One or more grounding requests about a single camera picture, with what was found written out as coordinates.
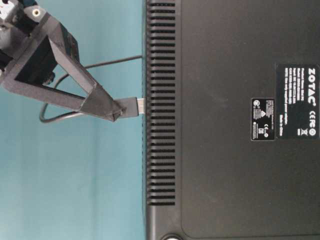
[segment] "blue-green backdrop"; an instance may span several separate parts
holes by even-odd
[[[84,65],[142,52],[142,0],[38,4],[78,40]],[[141,69],[135,60],[90,72],[122,98],[141,96]],[[70,78],[60,88],[81,92]],[[40,108],[0,90],[0,240],[142,240],[141,117],[43,125]]]

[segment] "small label sticker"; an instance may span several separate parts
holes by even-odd
[[[252,141],[275,140],[275,100],[254,98],[251,103]]]
[[[276,75],[277,138],[319,139],[319,67],[281,64]]]

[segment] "vent grille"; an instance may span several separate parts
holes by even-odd
[[[176,204],[176,0],[147,1],[147,204]]]

